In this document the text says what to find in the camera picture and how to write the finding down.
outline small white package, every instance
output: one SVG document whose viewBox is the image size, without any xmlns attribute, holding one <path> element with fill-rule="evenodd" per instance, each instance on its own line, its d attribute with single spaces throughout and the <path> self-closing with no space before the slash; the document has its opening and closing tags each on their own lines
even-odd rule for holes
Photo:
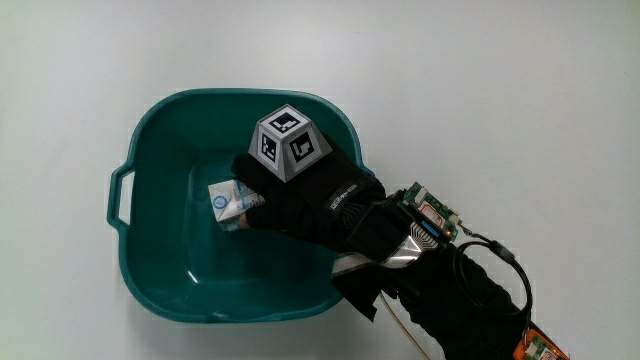
<svg viewBox="0 0 640 360">
<path fill-rule="evenodd" d="M 247 209 L 264 204 L 264 198 L 238 180 L 209 185 L 213 214 L 224 231 L 238 229 L 238 217 Z"/>
</svg>

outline fiducial marker cube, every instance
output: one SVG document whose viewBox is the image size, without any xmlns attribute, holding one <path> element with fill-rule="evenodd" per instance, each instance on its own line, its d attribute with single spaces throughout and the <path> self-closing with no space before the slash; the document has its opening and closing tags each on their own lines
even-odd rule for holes
<svg viewBox="0 0 640 360">
<path fill-rule="evenodd" d="M 331 151 L 316 125 L 290 105 L 258 121 L 249 147 L 249 154 L 283 182 Z"/>
</svg>

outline white table surface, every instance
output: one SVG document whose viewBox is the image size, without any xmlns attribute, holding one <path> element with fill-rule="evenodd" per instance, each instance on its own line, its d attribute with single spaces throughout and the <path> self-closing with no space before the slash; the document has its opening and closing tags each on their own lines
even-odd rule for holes
<svg viewBox="0 0 640 360">
<path fill-rule="evenodd" d="M 419 181 L 518 255 L 534 320 L 572 358 L 634 358 L 639 13 L 623 1 L 2 2 L 0 358 L 419 358 L 380 303 L 374 324 L 342 301 L 299 321 L 189 325 L 132 298 L 105 221 L 109 176 L 146 110 L 212 87 L 333 102 L 388 191 Z M 522 301 L 506 266 L 472 255 Z"/>
</svg>

